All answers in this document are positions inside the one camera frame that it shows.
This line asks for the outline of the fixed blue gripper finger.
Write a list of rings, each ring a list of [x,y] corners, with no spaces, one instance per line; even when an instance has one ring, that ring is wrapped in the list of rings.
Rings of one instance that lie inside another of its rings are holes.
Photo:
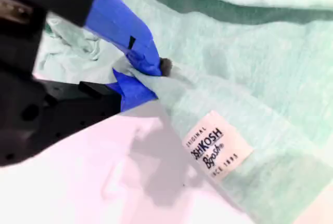
[[[50,0],[48,5],[48,25],[75,50],[92,50],[88,31],[115,45],[140,72],[170,75],[172,61],[160,57],[149,27],[121,0]]]

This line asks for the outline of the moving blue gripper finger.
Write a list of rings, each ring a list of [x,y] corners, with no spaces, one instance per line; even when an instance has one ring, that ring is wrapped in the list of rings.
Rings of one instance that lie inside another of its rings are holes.
[[[138,79],[113,72],[109,84],[43,81],[46,87],[39,140],[59,141],[111,116],[155,100],[156,94]]]

